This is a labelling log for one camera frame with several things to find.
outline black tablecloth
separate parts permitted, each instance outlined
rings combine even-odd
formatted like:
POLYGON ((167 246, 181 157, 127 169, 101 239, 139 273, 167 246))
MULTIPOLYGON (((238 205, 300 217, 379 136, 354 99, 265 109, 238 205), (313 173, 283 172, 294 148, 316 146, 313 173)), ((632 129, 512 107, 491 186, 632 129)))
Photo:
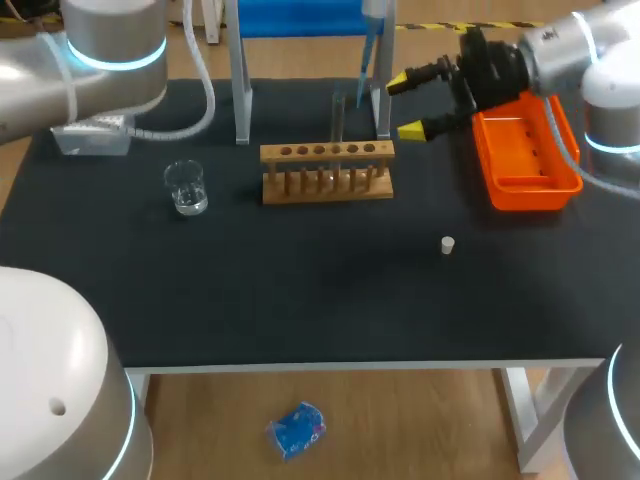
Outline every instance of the black tablecloth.
MULTIPOLYGON (((0 263, 77 289, 128 367, 604 357, 640 333, 639 204, 586 186, 560 214, 497 213, 464 130, 397 142, 393 200, 262 206, 259 145, 326 141, 334 81, 254 84, 248 147, 234 145, 228 82, 192 140, 63 157, 37 135, 0 263), (179 218, 163 186, 177 159, 204 166, 197 218, 179 218)), ((373 138, 369 105, 351 105, 345 140, 373 138)), ((565 105, 581 138, 577 102, 565 105)), ((197 81, 175 81, 139 126, 180 128, 203 106, 197 81)), ((392 123, 448 107, 433 85, 394 100, 392 123)))

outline floor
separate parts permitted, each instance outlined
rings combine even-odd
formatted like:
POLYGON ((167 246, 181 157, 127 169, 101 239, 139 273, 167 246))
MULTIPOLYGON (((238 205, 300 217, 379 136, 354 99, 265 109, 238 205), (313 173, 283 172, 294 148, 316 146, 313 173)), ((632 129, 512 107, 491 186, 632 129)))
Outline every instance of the floor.
MULTIPOLYGON (((398 0, 399 23, 549 21, 595 0, 398 0)), ((492 39, 515 40, 517 30, 492 39)), ((400 31, 395 70, 457 51, 451 31, 400 31)), ((204 49, 213 78, 229 77, 223 44, 204 49)), ((355 77, 360 38, 246 42, 253 77, 355 77)), ((169 30, 169 71, 193 77, 182 31, 169 30)), ((0 148, 0 207, 29 140, 0 148)), ((541 371, 531 371, 535 384, 541 371)), ((495 372, 396 371, 180 375, 152 380, 153 480, 516 480, 515 447, 495 372), (264 433, 305 400, 325 414, 326 436, 284 464, 264 433)), ((568 478, 562 462, 538 477, 568 478)))

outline orange plastic basket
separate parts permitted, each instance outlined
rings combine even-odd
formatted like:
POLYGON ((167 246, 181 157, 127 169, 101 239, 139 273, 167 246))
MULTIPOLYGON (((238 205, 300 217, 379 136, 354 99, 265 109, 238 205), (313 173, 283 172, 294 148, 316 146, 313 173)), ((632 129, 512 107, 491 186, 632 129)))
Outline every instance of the orange plastic basket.
MULTIPOLYGON (((576 162, 580 150, 557 97, 551 97, 562 139, 576 162)), ((498 210, 560 210, 582 190, 582 179, 564 161, 544 103, 530 93, 473 116, 482 172, 498 210)))

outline test tube rack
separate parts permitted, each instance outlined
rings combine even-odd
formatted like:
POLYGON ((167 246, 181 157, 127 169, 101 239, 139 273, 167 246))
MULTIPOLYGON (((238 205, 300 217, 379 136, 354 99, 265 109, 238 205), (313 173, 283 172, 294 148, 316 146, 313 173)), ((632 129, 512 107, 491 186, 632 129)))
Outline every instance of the test tube rack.
POLYGON ((391 140, 262 145, 260 162, 267 166, 262 176, 262 203, 393 198, 388 167, 393 158, 395 150, 391 140), (350 166, 342 168, 341 162, 348 162, 350 166), (313 164, 314 169, 305 167, 306 163, 313 164), (360 163, 363 168, 353 166, 360 163))

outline blue package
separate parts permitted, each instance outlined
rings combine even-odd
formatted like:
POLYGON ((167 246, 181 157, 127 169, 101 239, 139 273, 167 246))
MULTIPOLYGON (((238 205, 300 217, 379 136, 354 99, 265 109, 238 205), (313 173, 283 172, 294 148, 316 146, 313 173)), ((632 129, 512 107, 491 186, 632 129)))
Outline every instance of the blue package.
POLYGON ((304 452, 326 431, 322 413, 307 402, 302 402, 289 415, 271 422, 267 427, 267 433, 285 461, 304 452))

